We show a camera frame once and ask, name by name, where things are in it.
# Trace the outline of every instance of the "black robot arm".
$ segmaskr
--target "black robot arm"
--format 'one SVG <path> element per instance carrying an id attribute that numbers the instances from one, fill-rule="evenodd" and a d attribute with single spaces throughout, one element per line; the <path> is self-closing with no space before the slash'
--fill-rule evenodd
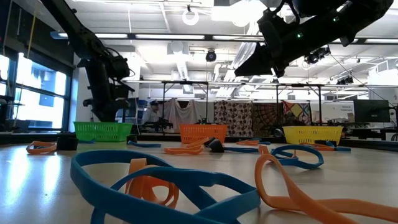
<path id="1" fill-rule="evenodd" d="M 114 122 L 117 110 L 128 108 L 126 100 L 116 100 L 123 97 L 118 93 L 134 91 L 121 82 L 130 74 L 127 59 L 114 56 L 92 31 L 83 26 L 64 0 L 42 0 L 42 3 L 68 34 L 70 45 L 81 58 L 79 66 L 86 68 L 89 89 L 93 94 L 90 100 L 92 112 L 102 122 Z M 109 79 L 120 85 L 110 83 Z"/>
<path id="2" fill-rule="evenodd" d="M 281 77 L 289 63 L 340 39 L 343 46 L 355 35 L 380 19 L 394 0 L 283 0 L 275 11 L 267 9 L 258 20 L 265 45 L 257 43 L 253 55 L 235 71 L 236 76 L 273 75 Z M 286 23 L 277 15 L 287 3 L 296 21 Z M 310 17 L 299 23 L 300 17 Z"/>

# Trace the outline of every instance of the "blue rubber band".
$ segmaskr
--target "blue rubber band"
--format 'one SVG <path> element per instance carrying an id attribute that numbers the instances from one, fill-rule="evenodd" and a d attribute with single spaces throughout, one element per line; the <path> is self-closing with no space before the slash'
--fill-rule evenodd
<path id="1" fill-rule="evenodd" d="M 116 182 L 111 188 L 93 180 L 82 166 L 102 163 L 130 163 L 131 159 L 146 158 L 151 167 L 139 170 Z M 104 223 L 105 213 L 129 223 L 239 223 L 236 219 L 258 207 L 260 197 L 257 189 L 226 174 L 172 167 L 162 159 L 132 151 L 90 151 L 72 158 L 70 170 L 72 181 L 83 198 L 95 207 L 92 224 Z M 149 175 L 167 182 L 173 182 L 201 211 L 191 215 L 162 205 L 118 192 L 129 180 Z M 223 185 L 240 195 L 217 202 L 200 186 Z"/>
<path id="2" fill-rule="evenodd" d="M 254 153 L 259 152 L 257 148 L 253 147 L 224 147 L 224 151 Z"/>
<path id="3" fill-rule="evenodd" d="M 335 151 L 340 151 L 340 152 L 351 152 L 351 148 L 350 147 L 335 147 Z"/>
<path id="4" fill-rule="evenodd" d="M 150 148 L 150 147 L 162 147 L 161 144 L 135 143 L 135 142 L 133 142 L 133 141 L 129 141 L 128 144 L 129 144 L 129 145 L 132 145 L 132 146 L 136 146 L 136 147 L 146 147 L 146 148 Z"/>
<path id="5" fill-rule="evenodd" d="M 318 162 L 316 164 L 309 164 L 306 162 L 302 162 L 298 159 L 286 159 L 286 158 L 279 159 L 279 162 L 285 166 L 296 166 L 303 169 L 316 169 L 324 163 L 322 154 L 317 150 L 315 150 L 314 148 L 308 146 L 301 146 L 301 145 L 282 146 L 271 151 L 271 155 L 273 156 L 276 156 L 277 154 L 281 155 L 281 152 L 284 150 L 299 150 L 299 151 L 310 152 L 318 157 Z"/>
<path id="6" fill-rule="evenodd" d="M 95 139 L 90 140 L 90 141 L 86 141 L 86 140 L 79 140 L 79 143 L 82 144 L 94 144 L 95 143 Z"/>
<path id="7" fill-rule="evenodd" d="M 335 151 L 340 151 L 340 152 L 351 152 L 351 148 L 350 147 L 341 147 L 341 146 L 337 146 L 335 147 L 335 145 L 333 143 L 331 143 L 331 141 L 327 141 L 326 142 L 327 146 L 330 147 L 334 147 Z"/>
<path id="8" fill-rule="evenodd" d="M 294 156 L 294 154 L 291 152 L 280 151 L 280 152 L 278 152 L 278 154 L 274 154 L 273 152 L 274 152 L 274 149 L 271 150 L 270 154 L 275 156 L 275 158 L 277 158 L 277 159 L 290 159 L 290 158 L 293 159 L 293 156 Z"/>
<path id="9" fill-rule="evenodd" d="M 330 147 L 335 147 L 335 145 L 333 143 L 331 143 L 331 141 L 326 141 L 326 145 L 330 146 Z"/>

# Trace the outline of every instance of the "curtain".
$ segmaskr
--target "curtain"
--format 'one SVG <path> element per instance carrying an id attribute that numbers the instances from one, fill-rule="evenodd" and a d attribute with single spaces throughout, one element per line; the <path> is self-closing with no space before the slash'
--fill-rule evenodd
<path id="1" fill-rule="evenodd" d="M 219 101 L 214 104 L 214 121 L 228 125 L 228 136 L 253 137 L 252 103 L 230 103 Z"/>
<path id="2" fill-rule="evenodd" d="M 289 103 L 284 101 L 284 122 L 286 125 L 309 125 L 310 104 L 309 103 Z"/>
<path id="3" fill-rule="evenodd" d="M 214 104 L 208 104 L 208 121 L 214 120 Z M 186 107 L 182 108 L 176 99 L 164 103 L 164 118 L 173 124 L 173 133 L 180 132 L 180 124 L 195 124 L 200 119 L 206 118 L 206 102 L 189 101 Z"/>
<path id="4" fill-rule="evenodd" d="M 273 136 L 269 129 L 277 123 L 276 103 L 254 103 L 252 106 L 253 135 L 255 137 Z M 282 103 L 279 103 L 279 112 L 282 112 Z"/>

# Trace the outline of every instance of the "computer screen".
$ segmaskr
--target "computer screen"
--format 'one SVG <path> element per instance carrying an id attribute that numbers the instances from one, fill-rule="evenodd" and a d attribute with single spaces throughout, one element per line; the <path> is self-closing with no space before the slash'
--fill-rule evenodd
<path id="1" fill-rule="evenodd" d="M 390 122 L 387 100 L 354 100 L 355 122 Z"/>

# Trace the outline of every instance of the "plastic basket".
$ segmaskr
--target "plastic basket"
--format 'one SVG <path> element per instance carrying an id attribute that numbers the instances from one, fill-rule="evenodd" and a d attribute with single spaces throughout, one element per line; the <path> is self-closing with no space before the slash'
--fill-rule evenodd
<path id="1" fill-rule="evenodd" d="M 228 125 L 225 124 L 180 124 L 181 142 L 184 144 L 215 137 L 225 141 Z"/>
<path id="2" fill-rule="evenodd" d="M 79 140 L 99 142 L 126 141 L 132 124 L 108 122 L 74 122 L 76 137 Z"/>
<path id="3" fill-rule="evenodd" d="M 315 144 L 316 140 L 340 142 L 343 127 L 287 126 L 283 127 L 287 143 Z"/>

